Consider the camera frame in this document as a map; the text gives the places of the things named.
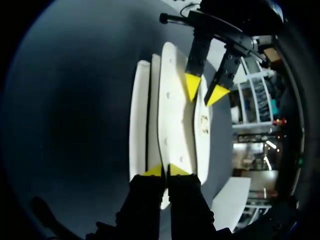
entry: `gray table surface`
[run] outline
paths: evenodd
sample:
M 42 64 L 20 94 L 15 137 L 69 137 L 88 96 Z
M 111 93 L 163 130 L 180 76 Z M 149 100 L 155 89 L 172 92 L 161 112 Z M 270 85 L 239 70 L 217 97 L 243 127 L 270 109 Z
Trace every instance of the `gray table surface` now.
M 129 189 L 129 119 L 136 65 L 172 42 L 188 55 L 193 29 L 162 25 L 159 0 L 57 0 L 37 19 L 7 74 L 4 164 L 20 204 L 45 199 L 84 238 L 95 222 L 115 224 Z M 205 66 L 212 79 L 215 70 Z M 231 174 L 232 122 L 224 97 L 213 106 L 209 205 Z M 44 234 L 51 233 L 42 229 Z M 170 238 L 170 210 L 160 239 Z

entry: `ceiling light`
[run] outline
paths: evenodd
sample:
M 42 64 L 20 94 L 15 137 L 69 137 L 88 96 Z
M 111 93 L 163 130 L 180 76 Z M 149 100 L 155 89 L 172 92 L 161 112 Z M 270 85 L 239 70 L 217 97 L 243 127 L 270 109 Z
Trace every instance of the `ceiling light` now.
M 266 141 L 265 142 L 266 144 L 268 144 L 270 147 L 272 147 L 273 149 L 276 149 L 277 148 L 277 146 L 275 145 L 275 144 L 273 144 L 272 142 L 270 142 L 270 141 Z
M 267 157 L 267 156 L 265 156 L 265 157 L 263 158 L 263 160 L 265 160 L 266 164 L 268 165 L 268 169 L 269 169 L 269 171 L 271 171 L 271 170 L 272 170 L 272 168 L 271 168 L 271 165 L 270 165 L 270 162 L 269 162 L 268 157 Z

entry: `curved white board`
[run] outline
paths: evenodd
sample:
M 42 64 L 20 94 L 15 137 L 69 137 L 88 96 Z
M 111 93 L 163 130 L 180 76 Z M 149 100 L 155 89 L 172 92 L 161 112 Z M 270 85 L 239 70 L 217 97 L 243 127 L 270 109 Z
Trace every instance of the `curved white board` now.
M 153 54 L 151 61 L 150 102 L 148 122 L 148 156 L 147 169 L 150 170 L 161 164 L 160 149 L 158 143 L 158 96 L 160 80 L 161 57 Z M 168 189 L 164 191 L 161 209 L 165 209 L 169 202 Z
M 208 91 L 205 76 L 201 77 L 194 111 L 194 138 L 197 159 L 197 175 L 201 184 L 208 178 L 210 162 L 210 132 L 211 119 L 209 108 L 205 104 Z
M 148 115 L 148 94 L 150 63 L 138 62 L 131 98 L 129 127 L 129 180 L 146 172 L 146 126 Z
M 189 101 L 185 79 L 187 61 L 172 43 L 164 44 L 159 83 L 159 148 L 165 172 L 169 164 L 174 164 L 187 173 L 198 174 L 203 184 L 210 157 L 210 116 L 204 104 L 208 87 L 202 77 L 198 106 L 195 101 Z

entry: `cable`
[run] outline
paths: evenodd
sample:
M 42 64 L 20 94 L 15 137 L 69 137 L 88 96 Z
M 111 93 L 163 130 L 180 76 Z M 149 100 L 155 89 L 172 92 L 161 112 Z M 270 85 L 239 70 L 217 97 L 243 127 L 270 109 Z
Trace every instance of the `cable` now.
M 187 9 L 187 8 L 191 8 L 191 7 L 196 6 L 196 5 L 200 5 L 200 4 L 199 4 L 199 3 L 193 3 L 193 2 L 191 2 L 191 3 L 189 3 L 188 5 L 184 6 L 184 7 L 180 10 L 180 15 L 181 15 L 182 17 L 186 18 L 186 16 L 182 14 L 183 10 L 185 10 L 185 9 Z

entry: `yellow triangular tip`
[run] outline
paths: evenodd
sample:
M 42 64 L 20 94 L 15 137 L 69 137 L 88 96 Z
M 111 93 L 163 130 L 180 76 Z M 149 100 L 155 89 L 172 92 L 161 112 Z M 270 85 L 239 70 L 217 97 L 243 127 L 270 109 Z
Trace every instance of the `yellow triangular tip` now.
M 176 165 L 174 165 L 172 163 L 170 163 L 169 169 L 170 169 L 170 176 L 190 175 L 190 173 L 187 173 L 186 171 L 182 170 L 181 168 L 177 167 Z
M 220 98 L 222 98 L 224 95 L 230 93 L 230 90 L 222 87 L 222 86 L 219 86 L 219 85 L 216 85 L 213 89 L 213 92 L 209 98 L 209 101 L 206 103 L 206 106 L 209 107 L 211 106 L 212 104 L 214 104 L 216 101 L 218 101 Z
M 151 168 L 149 171 L 146 171 L 143 176 L 158 176 L 161 177 L 161 172 L 162 172 L 162 164 L 159 164 L 155 166 L 154 168 Z
M 185 74 L 185 79 L 186 79 L 186 88 L 188 90 L 188 95 L 190 102 L 192 102 L 196 96 L 198 87 L 201 82 L 201 77 L 192 75 L 190 73 Z

